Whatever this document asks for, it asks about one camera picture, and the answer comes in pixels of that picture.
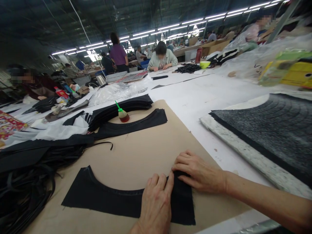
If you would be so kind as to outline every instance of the red bottle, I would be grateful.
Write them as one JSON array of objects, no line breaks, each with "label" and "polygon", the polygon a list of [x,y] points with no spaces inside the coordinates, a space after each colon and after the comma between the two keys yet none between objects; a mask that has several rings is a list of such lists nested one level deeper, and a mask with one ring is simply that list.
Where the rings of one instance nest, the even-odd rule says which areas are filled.
[{"label": "red bottle", "polygon": [[202,56],[201,52],[202,52],[202,48],[198,48],[197,49],[195,63],[200,63],[201,62],[201,56]]}]

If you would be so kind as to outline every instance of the black fabric strip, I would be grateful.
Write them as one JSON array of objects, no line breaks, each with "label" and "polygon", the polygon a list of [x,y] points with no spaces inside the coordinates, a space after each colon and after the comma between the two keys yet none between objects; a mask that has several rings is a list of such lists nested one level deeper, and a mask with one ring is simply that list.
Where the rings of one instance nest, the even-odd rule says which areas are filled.
[{"label": "black fabric strip", "polygon": [[97,133],[91,134],[96,139],[104,139],[109,137],[116,137],[131,132],[140,131],[150,127],[155,127],[167,122],[167,116],[164,109],[155,109],[147,117],[132,122],[132,123],[104,123]]},{"label": "black fabric strip", "polygon": [[213,110],[218,123],[312,188],[312,101],[270,94],[243,110]]},{"label": "black fabric strip", "polygon": [[[195,225],[192,188],[178,179],[180,175],[187,174],[175,172],[171,195],[171,222]],[[143,191],[144,189],[126,191],[109,188],[95,178],[88,166],[80,169],[62,205],[139,218]]]}]

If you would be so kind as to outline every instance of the cardboard box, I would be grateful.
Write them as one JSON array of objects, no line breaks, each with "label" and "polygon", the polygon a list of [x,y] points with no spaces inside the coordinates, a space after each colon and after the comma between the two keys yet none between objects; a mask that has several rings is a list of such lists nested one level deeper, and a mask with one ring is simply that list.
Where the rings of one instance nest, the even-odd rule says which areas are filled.
[{"label": "cardboard box", "polygon": [[207,44],[203,44],[199,46],[200,48],[202,48],[201,56],[205,57],[213,52],[222,51],[229,43],[230,43],[230,40],[227,40],[227,41],[219,40],[219,41],[213,41]]}]

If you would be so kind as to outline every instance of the seated worker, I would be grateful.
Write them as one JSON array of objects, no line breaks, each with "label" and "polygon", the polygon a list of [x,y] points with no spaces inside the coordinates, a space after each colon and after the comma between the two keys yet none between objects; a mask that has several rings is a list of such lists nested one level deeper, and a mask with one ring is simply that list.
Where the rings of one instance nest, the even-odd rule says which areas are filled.
[{"label": "seated worker", "polygon": [[167,49],[169,49],[173,52],[173,46],[170,44],[169,41],[166,41],[166,46],[167,46]]},{"label": "seated worker", "polygon": [[108,56],[106,56],[105,52],[102,52],[101,55],[102,55],[101,64],[105,68],[106,73],[107,74],[114,73],[113,61]]},{"label": "seated worker", "polygon": [[36,100],[55,96],[54,87],[63,89],[47,76],[39,75],[36,70],[26,69],[18,64],[9,65],[7,71],[11,73],[12,83],[22,84],[29,96]]},{"label": "seated worker", "polygon": [[139,45],[136,50],[137,62],[141,64],[141,62],[144,61],[144,58],[146,58],[146,55],[141,54],[141,46]]},{"label": "seated worker", "polygon": [[178,59],[167,49],[166,44],[163,41],[158,42],[158,45],[153,53],[147,69],[149,71],[165,70],[169,67],[176,66]]}]

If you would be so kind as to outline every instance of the cardboard sheet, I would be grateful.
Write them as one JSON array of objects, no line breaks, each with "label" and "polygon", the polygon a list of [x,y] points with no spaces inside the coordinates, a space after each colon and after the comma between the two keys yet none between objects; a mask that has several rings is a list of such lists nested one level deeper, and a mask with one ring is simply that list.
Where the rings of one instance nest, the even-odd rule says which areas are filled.
[{"label": "cardboard sheet", "polygon": [[[155,108],[165,109],[168,122],[126,135],[108,138],[114,144],[102,144],[87,149],[72,166],[56,177],[56,190],[44,210],[25,233],[127,233],[137,219],[98,211],[61,206],[81,167],[91,166],[95,177],[106,186],[122,190],[145,187],[153,173],[169,174],[180,152],[190,149],[212,166],[219,167],[164,100],[156,101],[150,110],[130,112],[130,121],[149,115]],[[111,122],[120,123],[118,118]],[[221,195],[193,190],[196,226],[172,224],[170,233],[191,234],[233,218],[251,209],[249,206]]]}]

